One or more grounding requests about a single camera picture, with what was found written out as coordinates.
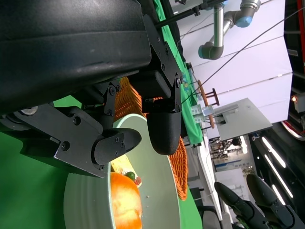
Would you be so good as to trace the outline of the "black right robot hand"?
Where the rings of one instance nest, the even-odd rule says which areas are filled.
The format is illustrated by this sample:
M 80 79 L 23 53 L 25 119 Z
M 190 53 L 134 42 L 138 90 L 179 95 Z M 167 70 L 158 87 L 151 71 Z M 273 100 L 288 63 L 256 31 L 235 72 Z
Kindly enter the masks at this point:
M 241 199 L 226 185 L 215 182 L 214 188 L 226 205 L 233 209 L 246 229 L 303 229 L 305 224 L 290 205 L 283 205 L 275 192 L 257 175 L 246 177 L 255 204 Z

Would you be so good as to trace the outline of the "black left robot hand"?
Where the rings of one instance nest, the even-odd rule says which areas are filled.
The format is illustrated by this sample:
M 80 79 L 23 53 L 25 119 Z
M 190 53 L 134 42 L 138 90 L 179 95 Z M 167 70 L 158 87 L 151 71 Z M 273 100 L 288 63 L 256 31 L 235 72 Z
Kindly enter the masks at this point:
M 174 154 L 181 76 L 135 0 L 0 3 L 0 130 L 23 142 L 25 156 L 105 177 L 105 166 L 142 139 L 113 127 L 123 77 L 142 98 L 154 150 Z

